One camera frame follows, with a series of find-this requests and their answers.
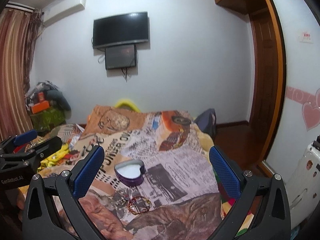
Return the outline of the dark blue bag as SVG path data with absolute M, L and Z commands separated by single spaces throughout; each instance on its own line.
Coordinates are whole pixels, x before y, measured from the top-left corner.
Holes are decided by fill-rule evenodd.
M 201 113 L 194 122 L 197 124 L 199 129 L 208 134 L 213 140 L 216 137 L 216 113 L 214 108 L 209 108 Z

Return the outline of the striped brown curtain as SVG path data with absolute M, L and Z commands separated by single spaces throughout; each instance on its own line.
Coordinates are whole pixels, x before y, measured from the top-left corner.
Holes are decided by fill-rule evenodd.
M 42 10 L 1 12 L 1 139 L 33 128 L 25 107 Z

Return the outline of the white suitcase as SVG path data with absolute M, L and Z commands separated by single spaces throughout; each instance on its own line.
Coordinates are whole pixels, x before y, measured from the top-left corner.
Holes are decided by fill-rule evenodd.
M 290 206 L 291 228 L 313 213 L 319 203 L 319 141 L 308 145 L 285 184 Z

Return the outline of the newspaper print blanket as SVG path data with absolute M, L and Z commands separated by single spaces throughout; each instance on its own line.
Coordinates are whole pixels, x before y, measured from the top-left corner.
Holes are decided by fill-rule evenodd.
M 103 163 L 79 202 L 104 239 L 209 239 L 234 204 L 221 196 L 208 161 L 212 139 L 187 112 L 98 106 L 86 128 L 64 125 L 51 134 L 70 152 L 61 164 L 37 172 L 42 178 L 71 170 L 96 145 L 103 148 Z M 114 166 L 132 159 L 143 161 L 146 173 L 141 185 L 128 187 Z M 119 189 L 129 190 L 130 201 L 116 209 L 112 197 Z M 76 235 L 59 198 L 53 200 L 64 227 Z

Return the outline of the brown wooden door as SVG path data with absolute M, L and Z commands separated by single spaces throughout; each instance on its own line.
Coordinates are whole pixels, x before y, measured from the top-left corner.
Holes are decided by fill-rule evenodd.
M 249 13 L 254 44 L 254 93 L 250 125 L 257 136 L 255 160 L 265 160 L 273 145 L 283 112 L 286 52 L 283 30 L 273 0 L 258 0 Z

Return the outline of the green patterned box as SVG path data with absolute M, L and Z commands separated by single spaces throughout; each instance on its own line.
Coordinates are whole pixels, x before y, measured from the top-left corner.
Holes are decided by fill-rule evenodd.
M 30 116 L 33 128 L 38 132 L 51 131 L 66 122 L 64 111 L 57 107 L 50 107 Z

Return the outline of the large wall television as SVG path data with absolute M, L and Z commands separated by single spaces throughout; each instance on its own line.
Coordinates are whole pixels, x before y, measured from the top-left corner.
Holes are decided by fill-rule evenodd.
M 94 49 L 149 41 L 147 12 L 132 12 L 93 21 Z

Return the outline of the purple heart-shaped tin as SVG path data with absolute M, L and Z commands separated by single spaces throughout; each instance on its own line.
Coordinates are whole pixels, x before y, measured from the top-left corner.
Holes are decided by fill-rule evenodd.
M 128 187 L 135 187 L 143 183 L 146 169 L 143 161 L 132 159 L 116 164 L 114 172 L 121 183 Z

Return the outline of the yellow-green cushion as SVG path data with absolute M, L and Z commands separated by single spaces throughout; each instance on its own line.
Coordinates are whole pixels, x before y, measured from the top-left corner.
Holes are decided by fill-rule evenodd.
M 137 105 L 129 99 L 118 100 L 114 107 L 121 108 L 121 109 L 128 109 L 134 112 L 140 112 L 140 109 L 137 107 Z

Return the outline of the small wall monitor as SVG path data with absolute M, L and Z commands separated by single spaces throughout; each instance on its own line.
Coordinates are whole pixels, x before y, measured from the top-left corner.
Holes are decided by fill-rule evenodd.
M 106 70 L 131 68 L 137 63 L 137 52 L 134 44 L 105 48 Z

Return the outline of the pink heart wall sticker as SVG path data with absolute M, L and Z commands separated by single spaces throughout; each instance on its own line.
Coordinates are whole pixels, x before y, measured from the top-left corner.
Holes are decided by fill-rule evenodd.
M 307 131 L 319 126 L 319 89 L 315 94 L 311 94 L 298 88 L 287 86 L 286 97 L 301 104 L 302 117 Z

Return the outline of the orange box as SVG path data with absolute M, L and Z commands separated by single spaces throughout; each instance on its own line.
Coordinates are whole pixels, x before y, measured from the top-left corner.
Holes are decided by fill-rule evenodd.
M 50 107 L 49 101 L 44 100 L 43 102 L 37 103 L 31 107 L 31 112 L 33 114 L 44 111 Z

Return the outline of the white air conditioner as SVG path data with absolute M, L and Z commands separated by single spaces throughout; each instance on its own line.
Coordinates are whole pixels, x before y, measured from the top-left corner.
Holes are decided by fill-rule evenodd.
M 43 25 L 48 27 L 74 13 L 85 10 L 86 0 L 63 0 L 44 11 Z

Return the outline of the yellow cloth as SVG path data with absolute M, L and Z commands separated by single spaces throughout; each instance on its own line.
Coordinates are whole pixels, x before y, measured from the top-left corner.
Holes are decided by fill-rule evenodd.
M 40 162 L 40 166 L 37 168 L 37 172 L 49 167 L 53 167 L 62 163 L 65 156 L 69 155 L 69 145 L 64 144 L 61 146 L 60 150 L 53 153 L 49 157 L 43 159 Z

